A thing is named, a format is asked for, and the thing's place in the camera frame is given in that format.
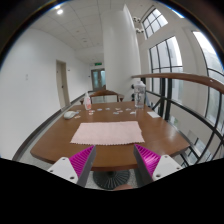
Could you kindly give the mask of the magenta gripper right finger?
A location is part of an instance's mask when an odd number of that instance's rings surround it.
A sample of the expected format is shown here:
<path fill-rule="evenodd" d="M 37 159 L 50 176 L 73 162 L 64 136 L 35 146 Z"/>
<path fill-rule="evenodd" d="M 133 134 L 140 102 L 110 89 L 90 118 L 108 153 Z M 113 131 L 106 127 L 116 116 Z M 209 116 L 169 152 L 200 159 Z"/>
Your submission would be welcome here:
<path fill-rule="evenodd" d="M 135 144 L 133 154 L 136 158 L 138 169 L 145 185 L 160 180 L 182 167 L 169 155 L 158 155 L 155 152 Z"/>

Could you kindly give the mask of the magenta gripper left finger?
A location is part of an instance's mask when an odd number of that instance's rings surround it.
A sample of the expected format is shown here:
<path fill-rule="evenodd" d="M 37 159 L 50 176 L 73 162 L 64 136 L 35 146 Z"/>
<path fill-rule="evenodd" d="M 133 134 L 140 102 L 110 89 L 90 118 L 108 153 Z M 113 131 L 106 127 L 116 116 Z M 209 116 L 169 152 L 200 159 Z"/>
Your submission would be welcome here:
<path fill-rule="evenodd" d="M 96 147 L 90 146 L 70 158 L 61 157 L 48 169 L 48 172 L 84 187 L 95 157 Z"/>

